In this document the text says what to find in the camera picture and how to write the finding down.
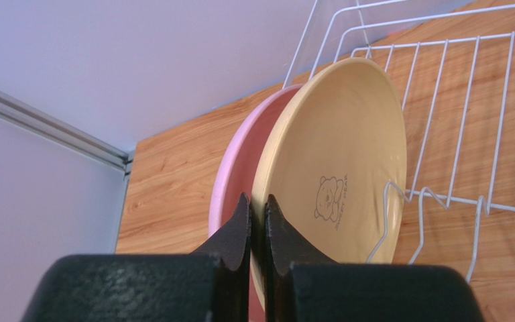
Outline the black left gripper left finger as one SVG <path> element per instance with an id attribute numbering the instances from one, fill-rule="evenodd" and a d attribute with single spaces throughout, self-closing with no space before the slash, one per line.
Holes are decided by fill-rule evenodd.
<path id="1" fill-rule="evenodd" d="M 77 254 L 43 275 L 24 321 L 247 321 L 249 198 L 188 254 Z"/>

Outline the yellow plate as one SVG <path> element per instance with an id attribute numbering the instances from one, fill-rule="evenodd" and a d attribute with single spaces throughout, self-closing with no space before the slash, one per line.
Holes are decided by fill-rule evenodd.
<path id="1" fill-rule="evenodd" d="M 276 121 L 251 189 L 253 226 L 264 230 L 273 195 L 286 220 L 332 260 L 389 264 L 406 177 L 394 84 L 375 62 L 347 58 L 303 85 Z"/>

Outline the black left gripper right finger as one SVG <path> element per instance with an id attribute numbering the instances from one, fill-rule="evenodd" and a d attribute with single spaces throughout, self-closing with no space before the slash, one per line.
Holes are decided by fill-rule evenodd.
<path id="1" fill-rule="evenodd" d="M 471 287 L 446 266 L 340 264 L 265 205 L 268 321 L 483 321 Z"/>

